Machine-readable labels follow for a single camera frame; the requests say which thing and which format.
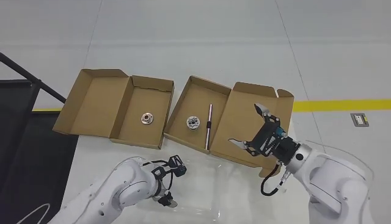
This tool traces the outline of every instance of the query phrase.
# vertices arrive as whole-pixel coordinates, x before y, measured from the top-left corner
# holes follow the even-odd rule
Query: cable
[[[149,161],[149,160],[144,159],[143,157],[140,157],[140,156],[134,156],[134,157],[131,157],[130,159],[132,159],[132,158],[140,158],[140,159],[143,159],[143,160],[147,161],[149,164],[153,164],[153,165],[155,165],[155,166],[163,167],[163,168],[169,169],[169,170],[175,170],[175,169],[179,168],[179,167],[171,168],[171,167],[168,167],[168,166],[163,166],[163,165],[158,165],[158,164],[157,164],[157,163],[165,163],[165,164],[168,165],[168,162],[167,162],[167,161],[164,161],[164,160]]]
[[[278,188],[275,188],[273,191],[271,191],[270,193],[266,193],[264,191],[264,186],[265,186],[265,183],[266,181],[273,175],[275,174],[275,172],[277,171],[277,169],[279,168],[280,164],[277,163],[276,166],[274,167],[274,169],[269,173],[269,175],[267,177],[264,178],[264,180],[262,181],[261,183],[261,193],[264,195],[264,196],[272,196],[274,195],[275,193],[277,193],[277,191],[279,190]]]
[[[174,173],[171,171],[171,179],[170,179],[170,185],[169,185],[169,188],[167,190],[170,190],[171,187],[172,187],[172,180],[174,179]]]
[[[37,222],[37,224],[40,224],[42,219],[45,217],[45,215],[48,213],[49,209],[50,209],[50,204],[49,203],[46,203],[46,204],[43,204],[41,206],[39,206],[37,209],[34,209],[32,212],[30,212],[30,214],[28,214],[27,216],[23,217],[23,219],[21,219],[17,224],[20,224],[22,223],[24,220],[26,220],[30,215],[34,214],[36,211],[38,211],[40,208],[44,207],[44,206],[48,206],[48,208],[46,209],[45,213],[43,214],[43,216],[41,217],[41,219]]]

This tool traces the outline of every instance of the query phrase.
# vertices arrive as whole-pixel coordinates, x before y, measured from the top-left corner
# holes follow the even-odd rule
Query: metal rod
[[[206,123],[206,144],[205,149],[209,150],[209,139],[210,139],[210,129],[212,127],[212,108],[213,105],[209,105],[209,116],[208,116],[208,122]]]
[[[41,80],[33,76],[30,72],[26,71],[23,67],[12,61],[10,58],[5,56],[3,53],[0,52],[0,62],[7,65],[9,68],[13,69],[20,75],[24,76],[26,79],[30,80],[32,83],[37,84],[41,87],[41,89],[44,89],[46,93],[49,93],[51,96],[55,97],[59,101],[63,102],[65,104],[66,99],[61,96],[59,93],[54,91],[51,87],[43,83]]]

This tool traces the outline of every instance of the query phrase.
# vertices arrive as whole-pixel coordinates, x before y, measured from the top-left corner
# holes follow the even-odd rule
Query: cardboard
[[[174,82],[142,76],[133,76],[131,79],[133,84],[130,84],[124,96],[130,98],[129,102],[119,109],[110,140],[160,149],[174,94]],[[153,122],[143,125],[141,117],[147,112],[153,115]]]
[[[115,143],[160,149],[174,82],[121,70],[80,71],[54,131],[108,137]],[[153,123],[143,125],[149,112]]]
[[[209,150],[205,149],[205,144],[209,105],[213,105],[210,136],[210,142],[212,142],[230,92],[231,89],[228,87],[191,76],[167,123],[164,136],[208,154]],[[196,131],[191,131],[186,125],[186,120],[191,115],[200,119],[200,126]]]
[[[250,167],[263,167],[260,176],[265,177],[276,165],[274,157],[252,157],[228,139],[251,141],[264,121],[254,108],[255,103],[266,106],[270,113],[280,118],[281,127],[288,132],[293,95],[286,90],[237,82],[232,89],[222,114],[216,135],[211,143],[215,156]]]

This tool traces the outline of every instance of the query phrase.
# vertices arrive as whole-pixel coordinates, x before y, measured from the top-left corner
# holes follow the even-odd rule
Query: black fabric
[[[0,81],[0,192],[38,91],[27,80]]]
[[[78,136],[52,131],[58,114],[31,114],[0,193],[1,223],[16,224],[49,203],[42,221],[46,224],[60,209]],[[36,224],[45,211],[46,207],[41,208],[23,224]]]

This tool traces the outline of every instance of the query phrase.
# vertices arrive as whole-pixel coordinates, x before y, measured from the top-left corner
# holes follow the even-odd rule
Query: metal pin
[[[206,123],[206,143],[205,143],[205,149],[209,149],[209,139],[210,139],[210,129],[212,127],[212,109],[213,105],[209,105],[209,115],[208,115],[208,122]]]

